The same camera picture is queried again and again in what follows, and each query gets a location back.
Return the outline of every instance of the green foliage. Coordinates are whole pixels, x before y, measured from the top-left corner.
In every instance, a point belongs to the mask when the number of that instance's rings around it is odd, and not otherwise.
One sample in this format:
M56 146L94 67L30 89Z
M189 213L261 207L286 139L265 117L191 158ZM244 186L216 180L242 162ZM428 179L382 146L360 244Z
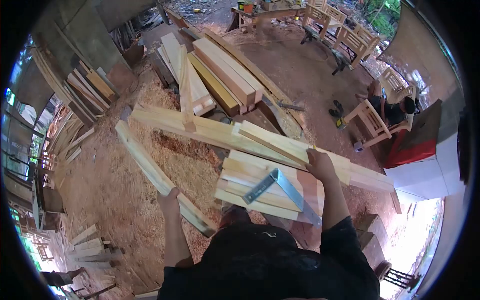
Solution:
M373 15L370 15L370 17L367 18L367 21L371 22L373 17ZM385 17L385 15L383 14L379 14L377 16L377 18L372 22L372 26L378 31L378 33L380 33L381 35L385 35L390 41L395 36L395 28L393 28L393 26L387 20L387 17Z

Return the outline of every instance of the wooden frame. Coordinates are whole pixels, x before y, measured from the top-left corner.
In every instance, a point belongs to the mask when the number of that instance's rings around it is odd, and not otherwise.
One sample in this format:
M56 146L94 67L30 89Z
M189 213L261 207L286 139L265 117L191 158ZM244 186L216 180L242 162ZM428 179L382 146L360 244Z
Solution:
M354 31L343 25L337 33L337 39L333 48L337 49L340 43L344 43L349 47L357 55L352 61L352 67L355 68L360 60L367 60L380 41L379 36L372 36L360 25L357 25Z
M367 99L345 117L345 122L349 123L356 116L360 117L372 135L370 140L362 144L363 148L368 148L385 139L391 139L393 133L399 132L402 129L412 130L413 115L407 115L405 121L387 128L380 115Z

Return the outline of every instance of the man sitting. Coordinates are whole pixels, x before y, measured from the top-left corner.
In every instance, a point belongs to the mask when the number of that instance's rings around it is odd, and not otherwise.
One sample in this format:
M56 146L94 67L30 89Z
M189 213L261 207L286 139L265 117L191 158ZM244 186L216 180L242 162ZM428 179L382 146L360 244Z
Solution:
M382 85L378 80L372 81L367 90L368 96L359 94L355 94L355 96L362 101L368 99L387 127L401 123L407 114L415 112L415 101L410 97L403 98L397 104L388 104L383 96Z

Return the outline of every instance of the wooden armchair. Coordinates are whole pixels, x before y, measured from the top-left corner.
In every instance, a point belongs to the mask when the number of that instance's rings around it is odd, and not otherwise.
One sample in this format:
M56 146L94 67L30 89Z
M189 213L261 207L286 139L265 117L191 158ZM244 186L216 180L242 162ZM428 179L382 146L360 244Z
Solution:
M379 36L372 36L360 25L357 25L353 31L343 25L340 32L337 33L336 43L333 48L338 48L340 43L344 43L349 47L357 55L352 61L352 67L355 68L360 60L367 60L380 41Z
M378 80L385 89L388 103L398 103L407 96L415 100L417 91L416 87L412 84L405 86L403 81L395 74L392 68L386 69Z
M407 115L407 119L405 121L387 128L380 115L368 100L360 103L344 118L344 120L346 123L349 123L356 116L360 117L365 124L365 127L367 127L367 130L372 135L371 139L365 143L362 143L361 146L363 149L366 149L385 139L391 139L393 133L399 132L402 129L406 129L408 131L412 130L413 115Z
M328 21L324 16L319 18L320 12L330 16ZM347 15L335 7L328 5L326 0L310 0L307 3L307 9L305 10L305 15L303 17L303 27L308 26L309 19L315 20L323 27L320 33L320 38L325 39L325 35L329 28L338 28L336 31L336 35L338 35L343 23L347 19Z

